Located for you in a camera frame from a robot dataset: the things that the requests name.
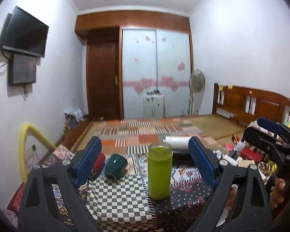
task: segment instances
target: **human hand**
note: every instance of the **human hand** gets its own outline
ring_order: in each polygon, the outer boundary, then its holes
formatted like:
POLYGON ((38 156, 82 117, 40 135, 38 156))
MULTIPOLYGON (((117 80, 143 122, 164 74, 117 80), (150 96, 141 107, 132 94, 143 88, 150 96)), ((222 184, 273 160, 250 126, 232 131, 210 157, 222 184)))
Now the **human hand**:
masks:
POLYGON ((270 206, 271 208, 277 208, 278 204, 284 201, 284 190, 286 187, 286 182, 283 179, 277 178, 275 179, 275 185, 272 190, 272 194, 270 197, 270 206))

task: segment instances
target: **standing fan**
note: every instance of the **standing fan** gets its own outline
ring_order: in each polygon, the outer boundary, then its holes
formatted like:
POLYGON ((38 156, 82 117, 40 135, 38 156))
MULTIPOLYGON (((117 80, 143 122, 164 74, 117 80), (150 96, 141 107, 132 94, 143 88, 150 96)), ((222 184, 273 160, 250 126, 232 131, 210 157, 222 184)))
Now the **standing fan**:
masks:
POLYGON ((205 76, 204 73, 197 69, 191 73, 189 78, 189 89, 190 89, 190 98, 189 98, 189 107, 188 107, 188 116, 192 116, 192 103, 194 93, 200 93, 205 88, 205 76))

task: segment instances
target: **blue gripper pad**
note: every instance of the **blue gripper pad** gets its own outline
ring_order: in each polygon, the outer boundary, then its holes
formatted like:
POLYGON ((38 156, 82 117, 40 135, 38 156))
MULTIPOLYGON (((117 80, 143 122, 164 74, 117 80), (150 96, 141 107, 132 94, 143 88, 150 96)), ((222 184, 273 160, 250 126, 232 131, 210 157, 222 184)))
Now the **blue gripper pad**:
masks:
POLYGON ((74 187, 79 188, 85 184, 102 150, 101 140, 94 136, 83 150, 78 151, 72 159, 71 174, 74 179, 74 187))
POLYGON ((258 118, 257 124, 258 124, 258 126, 264 128, 264 129, 266 129, 274 134, 281 134, 282 133, 282 129, 281 129, 280 124, 278 124, 274 121, 271 121, 267 118, 264 118, 264 117, 258 118))
POLYGON ((198 139, 192 137, 188 142, 190 155, 207 185, 215 187, 220 177, 218 159, 213 151, 208 150, 198 139))

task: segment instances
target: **green liquid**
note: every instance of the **green liquid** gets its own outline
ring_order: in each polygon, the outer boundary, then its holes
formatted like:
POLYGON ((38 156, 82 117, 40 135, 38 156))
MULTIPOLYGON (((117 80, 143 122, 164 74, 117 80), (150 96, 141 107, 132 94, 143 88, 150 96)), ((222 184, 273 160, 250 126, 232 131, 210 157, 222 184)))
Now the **green liquid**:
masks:
POLYGON ((173 153, 161 147, 154 151, 148 153, 148 194, 153 200, 162 200, 170 193, 173 153))

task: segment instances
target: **green bottle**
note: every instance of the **green bottle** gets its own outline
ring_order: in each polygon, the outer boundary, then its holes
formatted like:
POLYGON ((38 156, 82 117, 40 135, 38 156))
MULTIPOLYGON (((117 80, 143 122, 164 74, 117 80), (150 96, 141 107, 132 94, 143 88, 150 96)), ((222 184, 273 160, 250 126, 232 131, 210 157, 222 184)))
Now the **green bottle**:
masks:
POLYGON ((168 143, 151 144, 148 149, 148 194, 163 200, 170 194, 173 152, 168 143))

